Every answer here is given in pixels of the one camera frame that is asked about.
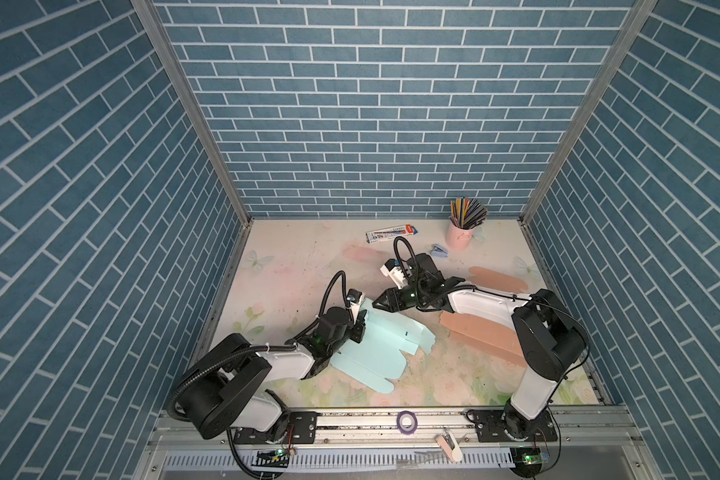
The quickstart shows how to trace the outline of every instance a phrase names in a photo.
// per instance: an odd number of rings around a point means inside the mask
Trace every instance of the pencil box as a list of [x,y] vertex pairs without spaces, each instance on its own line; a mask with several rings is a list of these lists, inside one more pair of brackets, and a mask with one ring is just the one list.
[[391,226],[389,228],[383,228],[381,230],[366,232],[365,240],[369,244],[375,244],[376,242],[392,240],[396,236],[411,236],[416,235],[417,233],[418,232],[413,227],[413,225]]

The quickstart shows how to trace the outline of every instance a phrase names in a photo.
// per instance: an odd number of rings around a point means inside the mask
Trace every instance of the orange cardboard flap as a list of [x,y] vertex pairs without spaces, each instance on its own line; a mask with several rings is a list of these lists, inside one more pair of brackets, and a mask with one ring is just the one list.
[[450,312],[440,314],[440,323],[450,329],[454,340],[519,366],[528,366],[518,334],[504,325],[469,313]]

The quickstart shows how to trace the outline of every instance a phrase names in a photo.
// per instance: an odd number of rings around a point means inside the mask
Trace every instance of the pencil holder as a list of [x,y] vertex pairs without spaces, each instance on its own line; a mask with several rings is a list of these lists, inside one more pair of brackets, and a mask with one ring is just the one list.
[[453,250],[463,250],[467,248],[469,241],[472,240],[473,233],[474,228],[464,230],[448,222],[448,232],[445,234],[445,243]]

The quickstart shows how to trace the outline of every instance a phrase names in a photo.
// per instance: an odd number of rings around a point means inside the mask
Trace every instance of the bunch of pencils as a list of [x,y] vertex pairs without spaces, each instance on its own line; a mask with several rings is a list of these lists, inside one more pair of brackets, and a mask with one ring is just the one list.
[[480,225],[488,216],[488,210],[480,203],[480,200],[472,200],[467,197],[451,200],[451,223],[456,228],[471,230]]

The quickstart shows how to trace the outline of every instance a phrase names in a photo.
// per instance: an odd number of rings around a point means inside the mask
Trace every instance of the metal corner bracket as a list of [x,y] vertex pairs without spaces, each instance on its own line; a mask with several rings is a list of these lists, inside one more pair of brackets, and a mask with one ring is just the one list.
[[530,221],[530,218],[534,216],[536,210],[538,210],[541,205],[547,191],[552,187],[554,179],[563,168],[563,165],[565,165],[570,151],[574,148],[581,133],[584,131],[586,122],[590,120],[600,99],[605,94],[610,81],[614,79],[616,72],[619,70],[619,66],[621,66],[621,63],[624,61],[626,53],[632,47],[632,44],[637,38],[637,34],[640,33],[648,16],[653,11],[656,1],[657,0],[635,0],[632,9],[626,14],[624,23],[621,25],[621,30],[619,30],[614,44],[608,49],[605,58],[603,58],[603,62],[600,64],[600,70],[597,71],[592,85],[590,85],[589,90],[586,91],[584,100],[581,102],[578,110],[576,110],[574,117],[568,125],[568,129],[563,133],[563,137],[557,144],[557,149],[552,155],[547,169],[541,175],[541,178],[539,178],[539,183],[536,185],[533,193],[530,194],[528,203],[523,207],[523,211],[520,212],[520,219],[523,222],[527,223]]
[[187,116],[190,118],[190,122],[192,122],[197,137],[200,139],[202,147],[205,149],[208,159],[216,175],[219,177],[219,181],[227,197],[230,198],[232,208],[235,209],[242,225],[247,226],[250,223],[251,217],[248,215],[246,206],[237,193],[235,184],[232,182],[230,171],[224,162],[224,157],[221,154],[221,150],[219,150],[219,145],[216,143],[216,140],[214,140],[211,129],[206,122],[205,115],[202,114],[202,110],[200,109],[200,104],[197,103],[197,98],[192,92],[190,82],[187,80],[186,75],[184,75],[179,57],[176,56],[176,51],[173,50],[173,45],[168,38],[168,32],[163,26],[163,21],[160,20],[160,14],[157,12],[153,0],[131,0],[131,3],[134,5],[136,15],[144,26],[146,35],[152,42],[157,57],[163,64],[163,68],[173,85],[173,89],[176,91],[176,95],[179,97],[179,101],[181,101]]

